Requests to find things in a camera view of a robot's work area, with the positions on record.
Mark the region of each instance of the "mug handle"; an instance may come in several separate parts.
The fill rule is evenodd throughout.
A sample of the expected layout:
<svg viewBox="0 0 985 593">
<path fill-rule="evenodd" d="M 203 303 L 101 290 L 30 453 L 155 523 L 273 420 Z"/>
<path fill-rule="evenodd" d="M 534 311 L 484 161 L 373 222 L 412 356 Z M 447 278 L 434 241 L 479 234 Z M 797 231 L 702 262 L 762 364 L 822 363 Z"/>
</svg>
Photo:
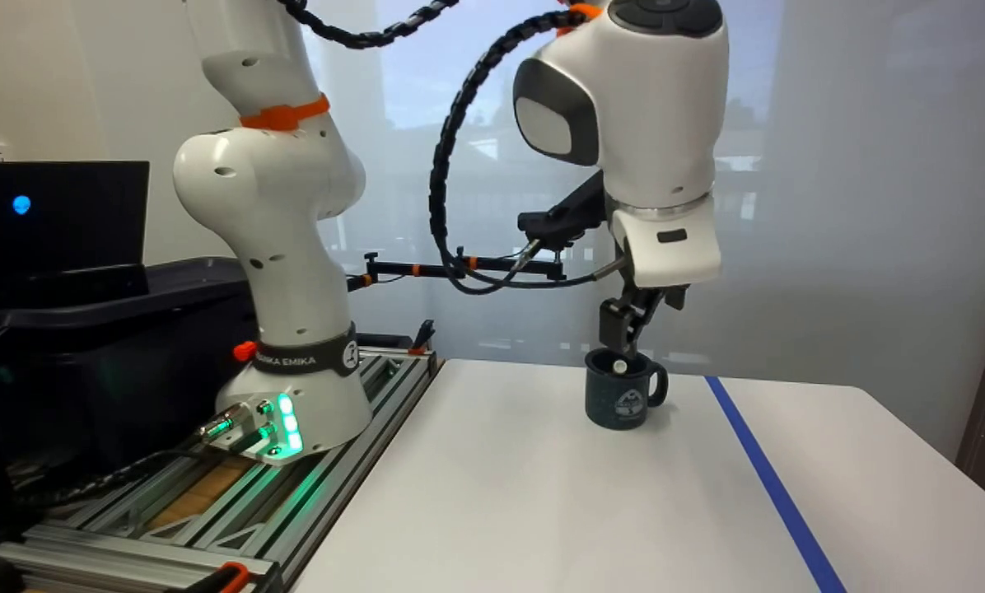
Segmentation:
<svg viewBox="0 0 985 593">
<path fill-rule="evenodd" d="M 664 368 L 660 363 L 652 363 L 652 377 L 654 377 L 654 393 L 648 395 L 648 408 L 660 408 L 664 401 Z"/>
</svg>

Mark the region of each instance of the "orange ring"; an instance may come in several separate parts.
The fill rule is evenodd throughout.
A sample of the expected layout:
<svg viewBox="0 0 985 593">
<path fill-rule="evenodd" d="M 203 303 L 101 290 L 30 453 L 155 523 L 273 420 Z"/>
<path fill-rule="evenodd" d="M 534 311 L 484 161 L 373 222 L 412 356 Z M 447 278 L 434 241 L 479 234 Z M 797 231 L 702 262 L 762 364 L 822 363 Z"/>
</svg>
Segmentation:
<svg viewBox="0 0 985 593">
<path fill-rule="evenodd" d="M 229 359 L 245 364 L 258 356 L 258 350 L 260 350 L 258 340 L 245 340 L 229 350 Z"/>
<path fill-rule="evenodd" d="M 266 133 L 296 133 L 303 120 L 321 120 L 329 111 L 329 98 L 321 95 L 305 104 L 271 104 L 239 120 L 245 127 L 266 127 Z"/>
<path fill-rule="evenodd" d="M 228 560 L 225 565 L 235 565 L 235 580 L 221 586 L 221 593 L 239 593 L 251 584 L 251 565 Z"/>
<path fill-rule="evenodd" d="M 604 14 L 604 8 L 595 8 L 595 3 L 569 3 L 567 11 L 587 15 L 583 22 L 591 22 L 591 21 L 595 21 Z"/>
</svg>

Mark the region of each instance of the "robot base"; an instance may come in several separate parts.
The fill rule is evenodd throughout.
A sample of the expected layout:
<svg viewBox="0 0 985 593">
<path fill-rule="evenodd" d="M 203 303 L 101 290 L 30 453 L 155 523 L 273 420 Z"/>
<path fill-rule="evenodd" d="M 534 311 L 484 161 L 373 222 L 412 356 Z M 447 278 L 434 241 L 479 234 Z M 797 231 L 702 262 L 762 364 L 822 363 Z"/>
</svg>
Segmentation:
<svg viewBox="0 0 985 593">
<path fill-rule="evenodd" d="M 228 560 L 245 560 L 258 593 L 283 593 L 434 377 L 433 356 L 367 351 L 368 429 L 287 469 L 201 450 L 125 484 L 68 516 L 0 542 L 26 584 L 57 590 L 187 590 Z"/>
</svg>

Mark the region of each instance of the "black monitor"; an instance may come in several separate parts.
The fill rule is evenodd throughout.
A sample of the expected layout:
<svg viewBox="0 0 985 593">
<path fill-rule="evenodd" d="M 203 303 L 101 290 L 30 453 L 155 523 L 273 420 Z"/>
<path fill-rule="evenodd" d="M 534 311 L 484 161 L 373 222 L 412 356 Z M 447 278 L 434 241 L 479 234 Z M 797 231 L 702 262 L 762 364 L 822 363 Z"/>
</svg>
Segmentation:
<svg viewBox="0 0 985 593">
<path fill-rule="evenodd" d="M 0 161 L 0 311 L 146 290 L 146 194 L 146 161 Z"/>
</svg>

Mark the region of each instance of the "black cable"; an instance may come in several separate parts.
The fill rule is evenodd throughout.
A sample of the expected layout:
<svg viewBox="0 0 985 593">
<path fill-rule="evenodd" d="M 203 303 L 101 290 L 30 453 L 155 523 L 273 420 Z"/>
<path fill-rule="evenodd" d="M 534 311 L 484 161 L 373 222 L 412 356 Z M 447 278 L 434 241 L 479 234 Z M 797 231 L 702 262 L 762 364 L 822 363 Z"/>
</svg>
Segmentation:
<svg viewBox="0 0 985 593">
<path fill-rule="evenodd" d="M 321 21 L 321 15 L 312 15 L 312 14 L 305 11 L 305 0 L 279 0 L 279 3 L 283 3 L 283 11 L 287 11 L 296 22 L 309 26 L 309 28 L 312 28 L 315 36 L 324 36 L 324 41 L 332 41 L 332 42 L 350 45 L 350 50 L 377 50 L 377 45 L 390 45 L 390 42 L 396 42 L 400 36 L 412 36 L 414 28 L 421 28 L 426 22 L 433 22 L 434 15 L 441 15 L 441 14 L 444 14 L 447 8 L 456 8 L 459 0 L 433 0 L 433 3 L 419 8 L 407 21 L 392 22 L 392 26 L 384 26 L 384 28 L 379 28 L 379 32 L 350 32 L 350 28 L 339 28 L 339 26 L 332 26 L 332 22 Z"/>
<path fill-rule="evenodd" d="M 460 292 L 484 298 L 484 292 L 493 292 L 502 288 L 578 288 L 578 282 L 593 282 L 595 280 L 595 272 L 591 272 L 591 278 L 555 280 L 555 282 L 513 282 L 513 280 L 499 280 L 499 278 L 486 278 L 486 272 L 464 269 L 460 258 L 456 258 L 447 249 L 447 173 L 452 173 L 452 151 L 456 151 L 459 133 L 464 126 L 468 104 L 474 101 L 479 88 L 486 82 L 491 69 L 499 69 L 502 58 L 507 54 L 513 54 L 525 41 L 531 41 L 538 32 L 546 32 L 546 28 L 557 28 L 557 26 L 579 26 L 579 22 L 587 22 L 583 14 L 578 14 L 578 11 L 555 11 L 555 14 L 539 14 L 539 15 L 531 15 L 531 21 L 517 22 L 517 26 L 512 26 L 505 36 L 499 36 L 491 42 L 491 50 L 464 75 L 464 82 L 460 82 L 460 88 L 459 88 L 459 95 L 452 101 L 452 111 L 441 123 L 438 145 L 434 145 L 434 154 L 433 154 L 433 172 L 427 172 L 427 227 L 433 227 L 433 236 L 434 236 L 441 262 L 447 269 L 456 269 L 456 272 L 447 272 L 447 280 Z M 481 280 L 481 282 L 486 282 L 486 288 L 468 288 L 468 282 L 460 282 L 464 272 L 474 278 L 474 280 Z"/>
</svg>

